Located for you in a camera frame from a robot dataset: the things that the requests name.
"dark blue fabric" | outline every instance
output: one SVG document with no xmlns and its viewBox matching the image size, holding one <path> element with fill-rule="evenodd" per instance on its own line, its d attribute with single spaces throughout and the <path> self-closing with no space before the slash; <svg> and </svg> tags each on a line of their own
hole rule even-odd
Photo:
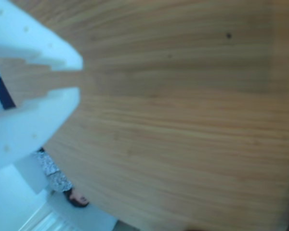
<svg viewBox="0 0 289 231">
<path fill-rule="evenodd" d="M 8 90 L 6 89 L 2 78 L 0 78 L 0 101 L 5 110 L 16 107 Z"/>
</svg>

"person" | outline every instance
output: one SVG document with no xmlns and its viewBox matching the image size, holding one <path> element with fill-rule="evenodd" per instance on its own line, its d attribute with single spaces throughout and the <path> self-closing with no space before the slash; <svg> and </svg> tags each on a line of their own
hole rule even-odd
<svg viewBox="0 0 289 231">
<path fill-rule="evenodd" d="M 85 198 L 74 187 L 72 182 L 59 169 L 53 159 L 44 149 L 40 149 L 33 153 L 37 158 L 44 174 L 46 175 L 49 186 L 56 192 L 63 193 L 66 199 L 74 207 L 86 207 L 89 204 Z"/>
</svg>

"white plastic object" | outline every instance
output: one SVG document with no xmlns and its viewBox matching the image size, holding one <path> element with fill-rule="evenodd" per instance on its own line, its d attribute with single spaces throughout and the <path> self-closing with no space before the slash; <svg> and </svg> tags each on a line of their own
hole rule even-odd
<svg viewBox="0 0 289 231">
<path fill-rule="evenodd" d="M 38 150 L 80 102 L 78 88 L 52 90 L 19 108 L 0 112 L 0 169 Z"/>
<path fill-rule="evenodd" d="M 49 65 L 53 71 L 83 67 L 82 57 L 70 44 L 7 0 L 0 0 L 0 57 Z"/>
</svg>

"wooden table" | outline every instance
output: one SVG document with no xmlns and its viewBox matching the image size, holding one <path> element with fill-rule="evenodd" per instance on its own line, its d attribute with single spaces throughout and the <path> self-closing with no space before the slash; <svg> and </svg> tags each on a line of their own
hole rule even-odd
<svg viewBox="0 0 289 231">
<path fill-rule="evenodd" d="M 289 0 L 16 0 L 79 73 L 0 60 L 20 103 L 79 86 L 46 149 L 144 231 L 275 230 L 289 205 Z"/>
</svg>

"patterned dress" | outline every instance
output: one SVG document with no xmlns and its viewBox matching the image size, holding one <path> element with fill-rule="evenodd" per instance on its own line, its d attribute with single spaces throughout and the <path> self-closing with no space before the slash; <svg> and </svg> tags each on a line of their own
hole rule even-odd
<svg viewBox="0 0 289 231">
<path fill-rule="evenodd" d="M 68 191 L 73 187 L 72 182 L 70 182 L 65 174 L 58 168 L 45 150 L 40 149 L 39 151 L 34 152 L 33 155 L 39 161 L 49 182 L 49 186 L 53 190 L 61 193 Z"/>
</svg>

